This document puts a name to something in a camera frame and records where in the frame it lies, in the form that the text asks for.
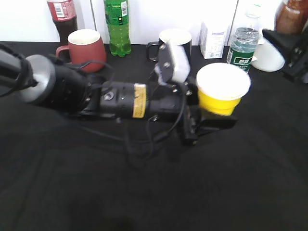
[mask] barcode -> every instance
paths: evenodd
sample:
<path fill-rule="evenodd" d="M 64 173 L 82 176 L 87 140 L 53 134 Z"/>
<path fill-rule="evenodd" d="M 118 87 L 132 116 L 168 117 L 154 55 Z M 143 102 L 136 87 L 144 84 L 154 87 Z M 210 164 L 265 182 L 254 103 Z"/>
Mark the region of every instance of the barcode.
<path fill-rule="evenodd" d="M 54 9 L 56 10 L 56 14 L 58 18 L 64 18 L 64 12 L 62 8 L 62 3 L 54 3 Z"/>
<path fill-rule="evenodd" d="M 122 6 L 122 17 L 124 17 L 127 15 L 127 2 L 126 1 L 122 2 L 121 6 Z"/>
<path fill-rule="evenodd" d="M 233 56 L 233 52 L 229 51 L 228 56 L 227 56 L 227 63 L 231 63 L 232 60 L 232 56 Z"/>

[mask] bottle label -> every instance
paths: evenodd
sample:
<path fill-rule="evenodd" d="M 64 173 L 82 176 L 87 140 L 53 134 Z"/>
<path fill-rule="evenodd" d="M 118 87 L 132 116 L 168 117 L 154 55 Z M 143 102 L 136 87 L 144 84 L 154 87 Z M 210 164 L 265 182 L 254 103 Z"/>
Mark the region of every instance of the bottle label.
<path fill-rule="evenodd" d="M 73 0 L 64 0 L 63 2 L 47 2 L 54 21 L 68 21 L 76 17 L 76 11 Z"/>
<path fill-rule="evenodd" d="M 146 85 L 135 84 L 133 118 L 143 118 L 146 109 Z"/>
<path fill-rule="evenodd" d="M 249 71 L 254 52 L 242 53 L 230 47 L 227 63 L 235 65 L 245 72 Z"/>
<path fill-rule="evenodd" d="M 119 3 L 105 1 L 106 23 L 112 26 L 122 26 L 128 24 L 128 4 L 127 1 Z"/>

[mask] white box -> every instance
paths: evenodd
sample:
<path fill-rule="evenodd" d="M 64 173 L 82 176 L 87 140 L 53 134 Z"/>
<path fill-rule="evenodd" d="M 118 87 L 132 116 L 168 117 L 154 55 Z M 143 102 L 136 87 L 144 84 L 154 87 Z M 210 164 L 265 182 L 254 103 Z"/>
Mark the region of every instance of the white box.
<path fill-rule="evenodd" d="M 201 23 L 199 45 L 205 59 L 220 59 L 225 46 L 228 26 Z"/>

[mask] soda bottle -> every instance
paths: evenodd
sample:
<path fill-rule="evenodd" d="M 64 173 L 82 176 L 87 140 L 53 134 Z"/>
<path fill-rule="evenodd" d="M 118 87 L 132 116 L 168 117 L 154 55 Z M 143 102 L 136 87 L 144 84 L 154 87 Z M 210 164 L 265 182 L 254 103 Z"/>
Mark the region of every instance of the soda bottle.
<path fill-rule="evenodd" d="M 235 65 L 245 72 L 250 69 L 251 61 L 259 41 L 259 22 L 261 7 L 252 5 L 246 13 L 246 21 L 236 29 L 233 36 L 227 63 Z"/>
<path fill-rule="evenodd" d="M 104 0 L 106 23 L 112 55 L 124 57 L 131 53 L 129 40 L 128 0 Z"/>
<path fill-rule="evenodd" d="M 67 37 L 78 30 L 73 0 L 47 0 L 53 22 L 60 36 L 61 46 L 67 45 Z"/>
<path fill-rule="evenodd" d="M 275 30 L 284 34 L 300 34 L 307 19 L 307 0 L 283 0 L 276 12 Z"/>

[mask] bottle cap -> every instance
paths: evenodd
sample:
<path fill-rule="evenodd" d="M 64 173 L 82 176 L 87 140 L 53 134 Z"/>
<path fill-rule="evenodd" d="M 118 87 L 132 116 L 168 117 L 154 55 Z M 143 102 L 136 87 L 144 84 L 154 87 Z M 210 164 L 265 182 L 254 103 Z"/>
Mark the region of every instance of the bottle cap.
<path fill-rule="evenodd" d="M 251 5 L 246 12 L 246 15 L 251 18 L 259 18 L 261 17 L 261 14 L 262 7 L 258 4 Z"/>

